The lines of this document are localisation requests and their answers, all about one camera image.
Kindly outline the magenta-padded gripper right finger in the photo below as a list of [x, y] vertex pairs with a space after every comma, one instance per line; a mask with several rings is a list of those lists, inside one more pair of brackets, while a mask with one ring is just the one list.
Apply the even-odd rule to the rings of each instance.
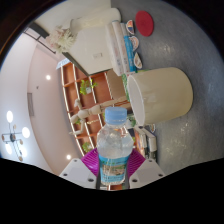
[[127, 162], [126, 185], [129, 189], [140, 188], [165, 176], [153, 159], [145, 159], [137, 150], [133, 150]]

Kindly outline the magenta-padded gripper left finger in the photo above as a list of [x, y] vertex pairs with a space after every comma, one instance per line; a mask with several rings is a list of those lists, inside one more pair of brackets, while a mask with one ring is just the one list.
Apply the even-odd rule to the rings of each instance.
[[61, 178], [78, 186], [99, 189], [99, 158], [97, 149], [88, 152], [81, 159], [73, 158], [60, 174]]

